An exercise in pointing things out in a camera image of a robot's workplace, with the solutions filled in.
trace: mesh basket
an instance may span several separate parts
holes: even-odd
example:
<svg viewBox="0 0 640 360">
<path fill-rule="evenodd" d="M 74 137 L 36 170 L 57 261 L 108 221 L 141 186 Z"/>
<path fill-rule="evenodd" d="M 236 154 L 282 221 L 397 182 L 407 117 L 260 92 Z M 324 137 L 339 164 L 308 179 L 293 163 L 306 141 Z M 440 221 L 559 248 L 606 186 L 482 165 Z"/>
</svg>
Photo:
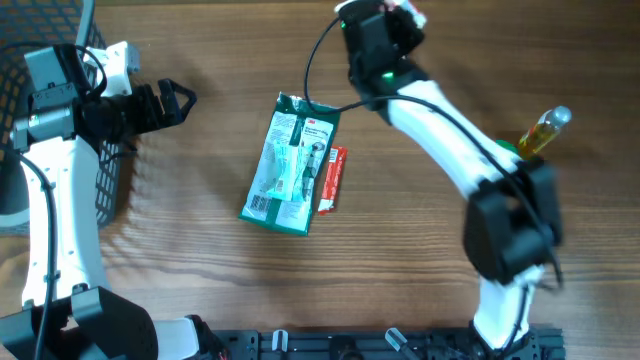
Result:
<svg viewBox="0 0 640 360">
<path fill-rule="evenodd" d="M 93 0 L 0 0 L 0 46 L 18 41 L 76 43 L 104 49 L 106 44 L 93 22 Z M 24 53 L 33 48 L 10 49 L 0 54 L 0 141 L 10 143 L 16 117 L 27 113 L 33 84 Z M 91 83 L 95 70 L 86 66 Z M 100 160 L 120 151 L 103 143 Z M 120 161 L 100 165 L 96 179 L 96 217 L 102 228 L 114 217 Z M 0 234 L 29 233 L 29 199 L 22 168 L 15 157 L 0 150 Z"/>
</svg>

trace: small bottle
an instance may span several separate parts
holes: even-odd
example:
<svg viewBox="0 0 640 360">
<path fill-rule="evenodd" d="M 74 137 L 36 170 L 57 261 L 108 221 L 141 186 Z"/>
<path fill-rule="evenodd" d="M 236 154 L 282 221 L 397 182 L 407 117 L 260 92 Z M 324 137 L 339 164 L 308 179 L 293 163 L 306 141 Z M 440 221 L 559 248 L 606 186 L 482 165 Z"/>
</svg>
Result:
<svg viewBox="0 0 640 360">
<path fill-rule="evenodd" d="M 537 154 L 560 133 L 569 121 L 571 121 L 571 110 L 565 106 L 547 111 L 540 121 L 520 139 L 518 143 L 520 156 L 526 159 Z"/>
</svg>

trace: green package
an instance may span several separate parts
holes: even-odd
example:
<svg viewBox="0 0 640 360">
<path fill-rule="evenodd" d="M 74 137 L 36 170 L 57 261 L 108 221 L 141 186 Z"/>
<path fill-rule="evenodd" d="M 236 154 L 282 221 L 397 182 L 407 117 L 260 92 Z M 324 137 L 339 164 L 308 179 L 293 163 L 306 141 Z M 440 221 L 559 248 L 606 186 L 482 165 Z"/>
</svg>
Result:
<svg viewBox="0 0 640 360">
<path fill-rule="evenodd" d="M 324 111 L 331 109 L 326 105 L 314 105 Z M 281 93 L 247 202 L 238 217 L 270 230 L 307 235 L 317 177 L 329 154 L 339 120 L 340 114 L 318 115 L 309 109 L 304 99 Z M 295 164 L 283 161 L 285 157 L 295 158 Z M 284 166 L 292 166 L 292 169 L 287 170 Z M 294 180 L 287 184 L 290 192 L 284 188 L 283 176 Z M 269 194 L 286 198 L 291 195 L 291 201 Z"/>
</svg>

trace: red package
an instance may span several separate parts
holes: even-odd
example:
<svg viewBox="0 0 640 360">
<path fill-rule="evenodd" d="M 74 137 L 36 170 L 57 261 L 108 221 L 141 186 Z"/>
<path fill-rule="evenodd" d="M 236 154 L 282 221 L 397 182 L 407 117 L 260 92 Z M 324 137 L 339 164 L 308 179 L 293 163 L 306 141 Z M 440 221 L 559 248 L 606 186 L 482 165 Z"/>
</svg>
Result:
<svg viewBox="0 0 640 360">
<path fill-rule="evenodd" d="M 322 198 L 320 199 L 320 206 L 318 207 L 318 214 L 320 215 L 328 214 L 335 209 L 345 160 L 347 160 L 347 148 L 332 146 L 331 152 L 329 153 L 327 179 L 324 182 Z"/>
</svg>

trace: wood grain surface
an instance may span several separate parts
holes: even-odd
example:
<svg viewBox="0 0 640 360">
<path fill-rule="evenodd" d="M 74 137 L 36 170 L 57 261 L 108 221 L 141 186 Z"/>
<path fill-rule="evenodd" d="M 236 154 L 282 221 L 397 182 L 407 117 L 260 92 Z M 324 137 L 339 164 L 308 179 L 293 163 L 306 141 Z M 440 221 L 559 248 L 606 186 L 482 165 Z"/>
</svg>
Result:
<svg viewBox="0 0 640 360">
<path fill-rule="evenodd" d="M 309 237 L 236 217 L 280 91 L 302 94 L 333 2 L 98 7 L 111 43 L 140 50 L 136 82 L 170 77 L 199 96 L 187 122 L 139 138 L 101 233 L 113 289 L 155 319 L 212 328 L 465 326 L 477 275 L 461 246 L 464 201 L 443 171 L 375 114 L 342 116 L 349 148 L 337 213 Z M 571 359 L 640 351 L 640 5 L 635 1 L 431 0 L 414 57 L 493 138 L 516 141 L 547 109 L 574 120 L 545 151 L 558 172 L 566 290 L 538 294 L 531 321 L 562 327 Z M 313 97 L 357 100 L 331 33 Z M 0 238 L 0 315 L 20 310 L 26 238 Z M 6 350 L 0 356 L 8 357 Z"/>
</svg>

